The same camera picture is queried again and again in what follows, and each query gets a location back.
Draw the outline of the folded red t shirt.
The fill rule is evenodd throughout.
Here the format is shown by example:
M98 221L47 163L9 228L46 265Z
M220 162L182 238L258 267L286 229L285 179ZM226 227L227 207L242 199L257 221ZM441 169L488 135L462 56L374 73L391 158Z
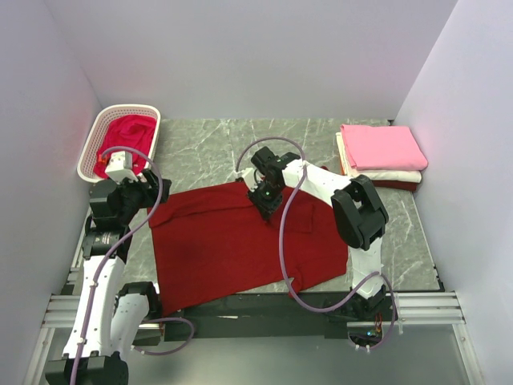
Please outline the folded red t shirt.
M399 180L373 180L373 184L378 188L400 189L413 193L416 192L418 188L418 183L404 182Z

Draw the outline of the dark red t shirt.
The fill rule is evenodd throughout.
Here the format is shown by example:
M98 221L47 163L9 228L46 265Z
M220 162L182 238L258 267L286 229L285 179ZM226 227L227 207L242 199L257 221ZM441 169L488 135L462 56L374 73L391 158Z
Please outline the dark red t shirt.
M164 314L282 280L281 213L264 221L242 182L171 195L149 221ZM295 291L345 274L348 247L333 210L299 192L285 221L285 265Z

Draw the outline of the folded pink t shirt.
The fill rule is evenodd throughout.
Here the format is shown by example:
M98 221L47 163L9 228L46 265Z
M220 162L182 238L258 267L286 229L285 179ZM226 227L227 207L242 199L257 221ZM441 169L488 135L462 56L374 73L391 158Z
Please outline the folded pink t shirt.
M358 171L422 171L428 166L407 126L341 125L349 163Z

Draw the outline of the white plastic laundry basket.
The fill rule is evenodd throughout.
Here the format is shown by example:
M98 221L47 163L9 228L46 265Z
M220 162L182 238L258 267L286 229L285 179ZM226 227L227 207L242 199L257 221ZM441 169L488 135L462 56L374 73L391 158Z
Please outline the white plastic laundry basket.
M96 183L100 177L94 173L94 166L98 159L97 151L103 144L110 123L122 116L140 115L150 116L156 120L156 128L151 138L151 146L147 156L154 160L156 145L160 135L160 111L151 105L145 104L115 104L104 108L95 118L91 126L87 140L83 146L79 162L77 164L77 173L79 177L86 182Z

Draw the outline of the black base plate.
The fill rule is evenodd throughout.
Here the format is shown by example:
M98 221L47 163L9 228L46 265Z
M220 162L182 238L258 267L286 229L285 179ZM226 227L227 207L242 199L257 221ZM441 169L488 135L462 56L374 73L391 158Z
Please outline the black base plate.
M392 319L392 301L378 293L369 301L354 295L344 306L314 313L286 293L234 294L178 310L194 327L195 338L259 338L321 336L347 339L351 322L374 325Z

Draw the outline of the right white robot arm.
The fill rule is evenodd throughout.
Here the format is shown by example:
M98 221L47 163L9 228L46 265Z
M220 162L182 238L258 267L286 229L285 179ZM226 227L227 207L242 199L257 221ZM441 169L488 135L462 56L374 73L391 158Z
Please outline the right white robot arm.
M263 219L279 209L289 210L299 192L325 203L333 210L337 233L347 244L352 268L352 289L337 304L325 309L304 302L294 288L293 299L303 308L322 314L351 305L357 318L371 319L391 291L382 273L382 238L389 215L372 181L329 172L304 160L302 154L275 155L268 147L252 156L251 167L235 169L248 187L248 198Z

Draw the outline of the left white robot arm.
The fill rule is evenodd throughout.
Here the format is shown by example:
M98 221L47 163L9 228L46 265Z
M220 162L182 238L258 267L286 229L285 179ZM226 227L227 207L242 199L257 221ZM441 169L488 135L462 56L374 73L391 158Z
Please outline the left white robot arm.
M145 169L135 179L93 184L84 227L83 285L71 335L62 357L44 370L49 384L126 384L127 355L141 322L161 313L152 282L121 286L141 209L153 211L169 198L171 181Z

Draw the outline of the crimson t shirt in basket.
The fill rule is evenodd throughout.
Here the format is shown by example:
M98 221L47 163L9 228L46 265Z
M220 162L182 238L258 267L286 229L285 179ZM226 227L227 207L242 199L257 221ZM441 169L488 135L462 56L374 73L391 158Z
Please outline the crimson t shirt in basket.
M113 120L96 153L93 172L98 177L107 178L105 170L111 155L102 157L102 153L115 146L134 148L148 156L155 129L156 119L147 115L125 115Z

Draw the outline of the folded white t shirt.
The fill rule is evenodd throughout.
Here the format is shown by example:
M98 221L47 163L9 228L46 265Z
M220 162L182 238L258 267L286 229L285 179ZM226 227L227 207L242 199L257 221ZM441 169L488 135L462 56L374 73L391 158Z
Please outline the folded white t shirt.
M398 181L419 184L422 180L422 175L419 171L392 171L392 170L370 170L359 172L356 168L353 168L349 163L349 157L345 150L345 144L342 138L342 134L338 132L336 135L337 148L339 151L341 169L343 174L350 177L357 177L364 175L371 180L377 181Z

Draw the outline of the aluminium rail frame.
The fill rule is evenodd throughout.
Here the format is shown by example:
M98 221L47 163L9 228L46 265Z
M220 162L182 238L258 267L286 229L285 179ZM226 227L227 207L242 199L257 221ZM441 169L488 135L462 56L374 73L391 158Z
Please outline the aluminium rail frame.
M406 325L458 325L466 319L454 292L399 292L394 295L399 322ZM70 329L75 322L79 296L52 295L42 328Z

